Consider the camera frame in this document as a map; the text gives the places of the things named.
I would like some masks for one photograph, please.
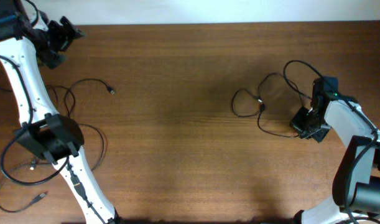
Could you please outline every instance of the wood grain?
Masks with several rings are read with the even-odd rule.
[[[74,118],[106,133],[108,151],[95,177],[124,218],[290,218],[328,197],[345,152],[334,131],[321,144],[278,138],[258,130],[255,118],[235,117],[229,107],[237,89],[255,90],[288,60],[306,60],[338,77],[340,91],[359,99],[380,128],[380,22],[81,28],[88,37],[72,45],[69,60],[41,73],[47,84],[102,78],[116,89],[111,96],[97,83],[78,85]],[[310,70],[293,65],[288,73],[310,94],[316,78]],[[0,85],[9,86],[1,68]],[[297,96],[278,78],[266,83],[262,94],[263,127],[291,134],[288,122],[300,106]],[[236,105],[243,112],[257,107],[245,96]],[[17,121],[14,97],[0,92],[0,152]],[[83,131],[92,164],[100,140],[92,130]],[[14,146],[7,166],[30,158]],[[22,170],[16,176],[36,180],[51,171]],[[18,208],[43,190],[49,195],[20,214],[0,211],[0,223],[84,221],[61,177],[36,187],[8,183],[1,202]]]

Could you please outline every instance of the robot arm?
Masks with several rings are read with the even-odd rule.
[[[301,108],[291,121],[291,126],[301,138],[314,138],[318,142],[321,142],[330,128],[333,128],[347,147],[347,151],[333,181],[333,195],[310,210],[300,211],[295,216],[295,221],[301,224],[334,224],[347,221],[349,216],[343,208],[345,200],[354,217],[380,218],[380,178],[371,176],[373,167],[380,171],[380,131],[378,142],[361,157],[351,173],[349,194],[347,199],[344,199],[345,180],[350,166],[372,141],[374,130],[371,130],[326,82],[333,84],[337,90],[336,78],[315,80],[312,109]],[[345,98],[364,115],[354,98]]]
[[[73,39],[82,36],[66,18],[63,17],[61,22],[62,26],[55,21],[39,19],[32,27],[20,1],[0,1],[0,56],[9,58],[18,66],[23,83],[10,63],[3,59],[1,63],[16,97],[21,126],[30,126],[17,142],[40,159],[48,160],[57,170],[69,158],[60,174],[78,200],[87,223],[120,223],[86,161],[80,128],[74,120],[59,115],[40,76],[37,57],[49,68],[54,68],[63,58],[57,52],[65,51]],[[65,34],[64,43],[62,37],[55,37],[57,31],[50,31],[56,27],[59,33]],[[33,108],[30,123],[30,106],[24,87]]]

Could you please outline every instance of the wooden table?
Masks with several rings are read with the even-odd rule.
[[[98,83],[78,85],[74,118],[107,135],[108,151],[95,177],[124,218],[262,221],[290,218],[327,198],[345,152],[334,131],[321,144],[279,138],[258,130],[255,118],[237,118],[230,110],[237,89],[254,91],[288,60],[306,60],[337,77],[340,91],[355,96],[380,128],[380,22],[81,28],[88,37],[74,42],[69,59],[40,71],[47,84],[102,78],[115,88],[112,96]],[[293,65],[288,76],[311,94],[316,76],[309,69]],[[1,68],[0,85],[8,86]],[[262,94],[267,111],[261,125],[292,134],[288,123],[300,107],[297,95],[280,78],[266,83]],[[236,106],[242,112],[257,108],[244,95]],[[0,153],[17,121],[14,97],[0,92]],[[83,132],[92,165],[100,140],[90,129]],[[6,164],[31,157],[15,145]],[[46,167],[15,175],[37,180],[51,172]],[[36,187],[9,182],[1,203],[19,208],[44,190],[49,195],[22,213],[0,211],[0,223],[84,221],[59,176]]]

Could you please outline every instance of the cable connector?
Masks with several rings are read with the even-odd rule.
[[[266,110],[266,105],[264,103],[261,103],[259,111],[264,112],[265,110]]]
[[[112,87],[107,86],[107,90],[109,91],[110,94],[115,95],[115,90]]]
[[[37,165],[36,159],[33,159],[32,162],[30,163],[29,169],[34,170],[36,168],[36,165]]]
[[[371,134],[377,134],[378,133],[378,128],[374,128],[372,131],[371,131]]]
[[[75,189],[75,191],[77,192],[77,194],[83,199],[83,200],[87,200],[88,197],[86,196],[86,190],[85,190],[85,187],[83,186],[83,184],[80,182],[79,178],[77,175],[75,175],[72,171],[72,165],[70,163],[68,163],[67,165],[67,170],[70,172],[71,174],[71,182],[73,184],[73,188]]]
[[[40,200],[42,200],[46,196],[47,196],[47,192],[43,192],[40,195],[36,196],[34,199],[32,199],[32,201],[30,203],[35,204],[35,203],[39,202]]]

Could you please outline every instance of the cable plug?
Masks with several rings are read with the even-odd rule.
[[[36,196],[34,199],[32,199],[32,201],[30,203],[35,204],[35,203],[39,202],[40,200],[42,200],[46,196],[47,196],[47,192],[43,192],[40,195]]]
[[[34,170],[36,168],[37,162],[36,159],[33,159],[32,162],[30,163],[30,170]]]
[[[85,190],[85,187],[83,186],[83,184],[80,182],[79,178],[77,175],[75,175],[71,168],[70,169],[70,173],[71,173],[71,182],[73,184],[73,188],[75,189],[75,191],[77,192],[77,194],[83,199],[83,200],[87,200],[87,196],[86,196],[86,190]]]
[[[110,94],[115,95],[115,90],[112,87],[107,86],[107,90],[109,91]]]
[[[259,111],[260,112],[263,112],[263,111],[265,111],[266,110],[266,105],[264,104],[264,103],[261,103],[260,104],[260,109],[259,109]]]

